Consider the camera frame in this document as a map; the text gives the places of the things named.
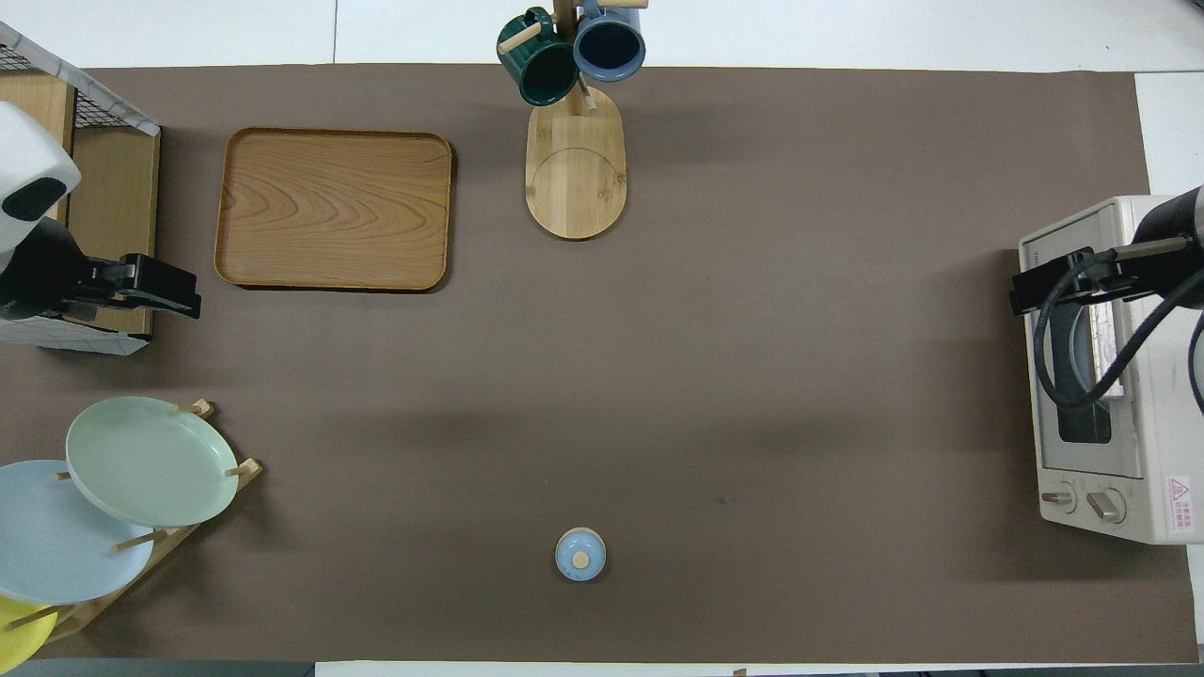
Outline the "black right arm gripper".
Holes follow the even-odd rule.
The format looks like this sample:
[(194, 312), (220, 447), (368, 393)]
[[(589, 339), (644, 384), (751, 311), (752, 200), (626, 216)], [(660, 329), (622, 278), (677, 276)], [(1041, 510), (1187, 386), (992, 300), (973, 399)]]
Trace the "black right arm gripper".
[[(1119, 258), (1117, 261), (1104, 264), (1091, 273), (1099, 287), (1091, 282), (1072, 282), (1064, 292), (1056, 295), (1051, 305), (1094, 304), (1094, 299), (1100, 296), (1100, 289), (1116, 292), (1126, 299), (1143, 294), (1169, 298), (1191, 275), (1202, 271), (1200, 190), (1200, 187), (1196, 187), (1147, 211), (1132, 239), (1132, 245), (1149, 245), (1170, 237), (1184, 237), (1187, 240), (1186, 247), (1153, 257)], [(1062, 275), (1079, 261), (1094, 257), (1092, 249), (1072, 251), (1014, 275), (1013, 313), (1021, 316), (1040, 311), (1046, 306)]]

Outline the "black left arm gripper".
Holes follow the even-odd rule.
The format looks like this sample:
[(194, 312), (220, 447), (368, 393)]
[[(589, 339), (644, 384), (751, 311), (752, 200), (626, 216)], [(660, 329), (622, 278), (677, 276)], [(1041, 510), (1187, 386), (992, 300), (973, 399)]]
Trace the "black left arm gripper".
[(197, 276), (144, 254), (123, 257), (123, 292), (98, 277), (116, 266), (108, 259), (85, 257), (67, 228), (51, 218), (39, 220), (12, 252), (1, 275), (1, 317), (70, 317), (95, 320), (99, 310), (148, 310), (201, 317)]

